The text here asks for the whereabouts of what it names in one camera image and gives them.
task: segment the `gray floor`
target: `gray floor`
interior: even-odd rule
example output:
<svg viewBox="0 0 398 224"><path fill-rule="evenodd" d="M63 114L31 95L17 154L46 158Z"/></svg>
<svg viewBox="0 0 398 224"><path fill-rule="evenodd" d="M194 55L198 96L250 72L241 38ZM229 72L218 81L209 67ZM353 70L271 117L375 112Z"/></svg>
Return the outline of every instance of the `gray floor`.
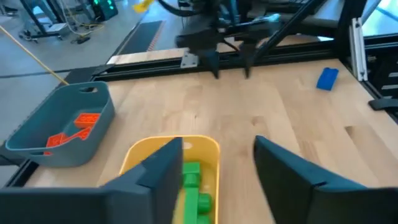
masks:
<svg viewBox="0 0 398 224"><path fill-rule="evenodd" d="M104 29L92 33L91 40L82 45L70 43L75 37L74 35L69 35L63 41L50 37L40 39L39 44L23 40L21 43L53 70L104 64L141 18L142 15L131 9L131 5L136 1L138 0L117 2L119 15L106 21ZM173 5L176 5L176 2L176 0L169 1ZM398 17L398 1L383 0L379 7ZM174 37L182 28L181 18L169 14L155 2L143 22L159 20L165 21L165 24L155 50L174 48ZM18 18L8 21L0 19L0 24L5 24L8 31L14 36L22 29ZM397 29L398 21L387 17L379 10L374 11L363 26L365 35L395 33L398 32ZM0 68L1 142L7 139L13 130L44 100L58 85L58 81L50 75L1 78L5 75L43 72L43 69L35 61L1 33ZM12 175L14 170L15 167L0 167L0 186Z"/></svg>

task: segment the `yellow container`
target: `yellow container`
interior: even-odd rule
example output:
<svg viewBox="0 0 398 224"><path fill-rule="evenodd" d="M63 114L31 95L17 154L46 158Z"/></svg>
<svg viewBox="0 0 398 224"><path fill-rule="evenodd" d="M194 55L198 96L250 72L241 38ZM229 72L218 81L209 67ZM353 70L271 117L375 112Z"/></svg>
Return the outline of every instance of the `yellow container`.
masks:
<svg viewBox="0 0 398 224"><path fill-rule="evenodd" d="M209 193L213 199L213 208L209 214L211 223L218 224L218 182L220 179L220 147L212 138L206 136L162 136L141 139L129 149L119 175L139 164L173 138L183 138L184 162L200 162L200 192ZM174 210L173 224L183 224L185 192L181 189Z"/></svg>

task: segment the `gray plastic bin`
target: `gray plastic bin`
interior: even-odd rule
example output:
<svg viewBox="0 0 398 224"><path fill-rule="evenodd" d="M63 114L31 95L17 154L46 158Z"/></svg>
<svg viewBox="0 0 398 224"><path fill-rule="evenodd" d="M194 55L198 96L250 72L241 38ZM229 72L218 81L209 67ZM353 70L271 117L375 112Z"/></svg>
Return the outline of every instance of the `gray plastic bin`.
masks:
<svg viewBox="0 0 398 224"><path fill-rule="evenodd" d="M54 134L77 133L79 129L73 122L80 113L101 113L85 140L73 138L59 146L45 147ZM113 117L114 107L105 82L63 86L47 97L6 141L6 148L42 166L79 166L94 156Z"/></svg>

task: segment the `wooden plank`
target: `wooden plank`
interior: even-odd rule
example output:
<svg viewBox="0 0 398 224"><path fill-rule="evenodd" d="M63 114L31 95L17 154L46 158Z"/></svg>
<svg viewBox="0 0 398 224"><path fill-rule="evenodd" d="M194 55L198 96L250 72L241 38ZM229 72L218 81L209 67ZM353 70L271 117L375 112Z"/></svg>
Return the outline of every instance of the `wooden plank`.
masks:
<svg viewBox="0 0 398 224"><path fill-rule="evenodd" d="M340 70L332 91L315 88L325 67ZM398 126L368 106L371 96L338 60L255 67L248 80L235 69L219 80L203 72L108 85L116 117L94 158L39 167L27 186L102 185L136 141L176 134L219 142L221 223L273 223L252 159L256 134L368 187L398 184Z"/></svg>
<svg viewBox="0 0 398 224"><path fill-rule="evenodd" d="M279 46L283 45L292 45L292 44L304 44L309 42L318 41L317 37L306 36L306 35L295 35L295 36L287 36ZM241 41L235 41L232 43L235 46L239 46ZM144 62L148 60L158 60L165 58L174 58L174 57L182 57L184 55L184 50L186 49L169 49L169 50L157 50L154 52L141 52L135 54L126 54L126 55L115 55L111 57L108 61L108 64L115 63L117 65L124 63L133 63L133 62ZM231 52L233 49L228 47L225 44L218 44L219 52Z"/></svg>

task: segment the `metal bracket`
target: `metal bracket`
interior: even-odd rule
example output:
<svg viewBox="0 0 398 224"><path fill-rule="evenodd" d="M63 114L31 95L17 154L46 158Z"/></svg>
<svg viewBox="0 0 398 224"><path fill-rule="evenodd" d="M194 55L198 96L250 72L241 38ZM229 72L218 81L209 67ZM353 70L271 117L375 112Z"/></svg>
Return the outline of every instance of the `metal bracket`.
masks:
<svg viewBox="0 0 398 224"><path fill-rule="evenodd" d="M188 49L184 51L184 55L181 59L181 68L194 68L198 66L199 57L189 53L188 51Z"/></svg>
<svg viewBox="0 0 398 224"><path fill-rule="evenodd" d="M368 80L368 69L366 67L365 44L362 33L362 19L354 18L349 27L349 45L351 48L351 65L354 76L358 81Z"/></svg>

